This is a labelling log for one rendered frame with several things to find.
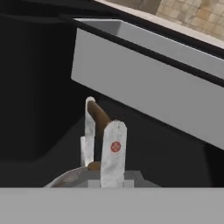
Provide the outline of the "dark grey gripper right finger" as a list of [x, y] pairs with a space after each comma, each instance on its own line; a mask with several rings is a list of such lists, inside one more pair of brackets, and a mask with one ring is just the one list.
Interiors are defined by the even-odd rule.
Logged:
[[123, 186], [126, 188], [154, 188], [158, 185], [144, 179], [140, 171], [126, 171]]

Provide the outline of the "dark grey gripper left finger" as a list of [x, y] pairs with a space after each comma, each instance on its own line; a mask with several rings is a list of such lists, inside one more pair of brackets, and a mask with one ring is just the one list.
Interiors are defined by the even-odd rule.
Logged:
[[91, 177], [87, 180], [88, 188], [100, 188], [101, 187], [101, 179], [99, 176]]

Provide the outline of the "black sink basin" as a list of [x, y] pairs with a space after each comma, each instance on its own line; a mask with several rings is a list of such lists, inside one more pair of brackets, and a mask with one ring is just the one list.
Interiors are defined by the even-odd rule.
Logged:
[[223, 149], [72, 79], [75, 18], [224, 49], [95, 0], [0, 0], [0, 187], [41, 187], [80, 165], [88, 97], [126, 124], [128, 169], [162, 187], [224, 187]]

